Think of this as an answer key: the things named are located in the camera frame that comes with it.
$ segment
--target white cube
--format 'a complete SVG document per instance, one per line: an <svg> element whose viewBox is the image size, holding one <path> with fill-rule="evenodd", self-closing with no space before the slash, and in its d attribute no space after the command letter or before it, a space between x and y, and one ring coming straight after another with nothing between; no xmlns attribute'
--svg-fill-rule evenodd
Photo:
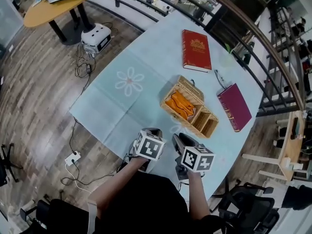
<svg viewBox="0 0 312 234"><path fill-rule="evenodd" d="M133 147L137 155L156 161L162 154L165 143L165 139L141 130Z"/></svg>
<svg viewBox="0 0 312 234"><path fill-rule="evenodd" d="M210 170L215 154L206 147L186 146L181 164L192 172L205 172Z"/></svg>

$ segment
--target white cable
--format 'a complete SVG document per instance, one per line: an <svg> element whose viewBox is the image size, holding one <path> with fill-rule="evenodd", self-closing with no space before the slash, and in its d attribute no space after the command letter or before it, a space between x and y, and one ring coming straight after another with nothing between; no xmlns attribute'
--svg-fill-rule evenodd
<svg viewBox="0 0 312 234"><path fill-rule="evenodd" d="M90 192L90 191L88 191L88 190L86 190L86 189L83 189L83 188L81 188L81 187L79 187L78 185L77 185L77 181L76 181L76 178L75 178L75 176L74 175L72 175L72 173L67 169L67 166L66 166L66 164L65 164L65 169L66 169L66 171L68 171L68 173L71 175L71 176L73 176L73 178L74 178L74 181L75 181L75 184L76 184L76 186L79 188L79 189L81 189L81 190L84 190L84 191L86 191L86 192L88 192L88 193L92 193L92 192Z"/></svg>

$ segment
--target round wooden table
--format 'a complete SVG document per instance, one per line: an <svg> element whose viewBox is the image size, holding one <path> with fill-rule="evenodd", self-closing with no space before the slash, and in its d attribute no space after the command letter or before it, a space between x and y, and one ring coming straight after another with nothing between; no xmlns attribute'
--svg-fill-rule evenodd
<svg viewBox="0 0 312 234"><path fill-rule="evenodd" d="M34 7L29 7L24 17L24 25L26 27L37 27L48 22L63 44L76 44L80 42L81 32L83 30L91 30L94 27L94 25L89 22L84 10L84 1L85 0L60 0L49 3L48 0L42 0ZM83 25L79 23L80 20L75 13L75 7L78 8ZM68 23L64 26L62 31L54 19L68 11L73 18L74 24L72 22Z"/></svg>

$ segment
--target light blue tablecloth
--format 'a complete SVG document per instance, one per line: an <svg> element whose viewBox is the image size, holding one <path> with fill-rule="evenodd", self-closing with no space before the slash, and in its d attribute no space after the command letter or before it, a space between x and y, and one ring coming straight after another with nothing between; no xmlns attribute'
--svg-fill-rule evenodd
<svg viewBox="0 0 312 234"><path fill-rule="evenodd" d="M233 165L248 136L261 101L261 91L252 77L208 35L213 69L218 69L229 84L237 83L253 118L235 133L216 94L222 89L213 71L208 74L182 67L183 29L207 33L179 12L155 24L122 51L74 103L71 114L99 141L123 158L143 127L157 127L168 140L152 173L168 177L175 185L175 158L171 138L187 133L160 107L160 101L177 82L179 75L193 79L205 95L206 106L219 118L210 139L199 139L216 154L212 169L203 177L207 199L214 193ZM188 187L181 194L188 199Z"/></svg>

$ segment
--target basket lid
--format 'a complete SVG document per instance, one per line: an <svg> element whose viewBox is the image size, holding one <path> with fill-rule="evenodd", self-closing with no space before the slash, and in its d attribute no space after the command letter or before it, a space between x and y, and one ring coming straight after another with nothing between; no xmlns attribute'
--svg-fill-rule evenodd
<svg viewBox="0 0 312 234"><path fill-rule="evenodd" d="M192 94L195 98L204 104L204 94L198 88L193 86L185 77L180 76L178 80L178 86L182 87L183 89L187 90L190 94Z"/></svg>

